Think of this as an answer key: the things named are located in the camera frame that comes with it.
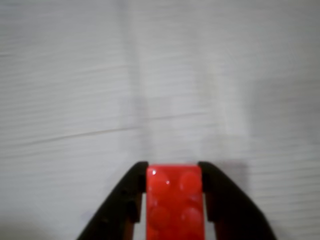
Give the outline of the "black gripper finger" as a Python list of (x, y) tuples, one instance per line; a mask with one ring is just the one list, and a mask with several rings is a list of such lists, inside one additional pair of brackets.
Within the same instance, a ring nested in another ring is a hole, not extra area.
[(257, 205), (216, 165), (200, 161), (207, 219), (217, 240), (275, 240)]
[(85, 226), (79, 240), (132, 240), (141, 220), (149, 163), (135, 163), (120, 179)]

